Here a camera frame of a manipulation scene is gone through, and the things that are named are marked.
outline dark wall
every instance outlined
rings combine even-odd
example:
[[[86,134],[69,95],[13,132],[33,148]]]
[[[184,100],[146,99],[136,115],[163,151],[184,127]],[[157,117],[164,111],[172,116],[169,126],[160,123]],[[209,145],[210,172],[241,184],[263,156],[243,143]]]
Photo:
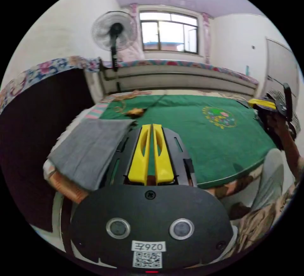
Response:
[[[83,70],[46,78],[18,95],[0,115],[0,165],[26,220],[52,231],[55,190],[43,164],[57,138],[84,109],[94,105]]]

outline pink curtain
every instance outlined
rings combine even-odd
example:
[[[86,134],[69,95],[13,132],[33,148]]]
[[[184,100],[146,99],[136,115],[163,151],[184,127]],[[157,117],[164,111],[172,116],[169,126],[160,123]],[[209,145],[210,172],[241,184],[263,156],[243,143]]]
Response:
[[[117,53],[118,61],[135,61],[135,60],[144,60],[145,55],[142,49],[141,37],[140,37],[140,21],[139,21],[139,14],[138,14],[138,4],[133,3],[130,4],[130,16],[134,19],[136,25],[135,28],[137,29],[137,39],[133,43],[132,46],[128,47],[123,51],[119,51]]]
[[[211,48],[211,34],[210,34],[210,23],[209,15],[202,13],[203,16],[203,31],[205,40],[205,63],[210,64],[210,48]]]

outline bed frame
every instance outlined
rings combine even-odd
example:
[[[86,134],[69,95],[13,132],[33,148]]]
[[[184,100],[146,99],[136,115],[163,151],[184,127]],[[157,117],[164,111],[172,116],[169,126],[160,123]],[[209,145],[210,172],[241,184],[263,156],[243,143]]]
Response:
[[[119,92],[109,62],[99,60],[99,81],[105,95]],[[152,89],[197,89],[255,96],[258,81],[228,69],[178,60],[139,60],[118,63],[121,92]]]
[[[19,86],[11,82],[0,92],[0,167],[26,221],[52,232],[56,190],[43,178],[42,167],[57,138],[94,102],[82,69],[32,78],[27,75]]]

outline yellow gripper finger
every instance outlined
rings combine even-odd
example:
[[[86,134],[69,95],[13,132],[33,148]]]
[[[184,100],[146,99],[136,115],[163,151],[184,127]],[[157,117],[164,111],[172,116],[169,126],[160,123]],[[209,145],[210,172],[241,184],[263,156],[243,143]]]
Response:
[[[153,124],[153,141],[156,184],[170,183],[174,179],[174,174],[162,126],[160,124]]]
[[[151,125],[143,125],[137,146],[135,148],[128,179],[133,183],[147,185],[149,154],[150,154]]]
[[[253,107],[255,104],[261,105],[261,106],[265,106],[265,107],[269,107],[272,108],[274,110],[276,110],[276,105],[273,102],[267,101],[267,100],[261,100],[261,99],[250,99],[248,101],[248,105]]]

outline green tablecloth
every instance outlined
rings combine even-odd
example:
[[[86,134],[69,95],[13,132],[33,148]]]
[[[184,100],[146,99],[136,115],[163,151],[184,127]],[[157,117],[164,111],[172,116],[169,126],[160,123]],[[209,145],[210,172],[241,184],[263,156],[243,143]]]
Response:
[[[126,109],[146,108],[161,96],[140,96],[125,101]],[[101,119],[125,119],[111,102]],[[216,187],[229,183],[257,168],[275,144],[265,133],[253,109],[226,98],[167,95],[139,118],[138,125],[161,124],[178,133],[192,160],[198,186]],[[154,175],[154,157],[149,175]]]

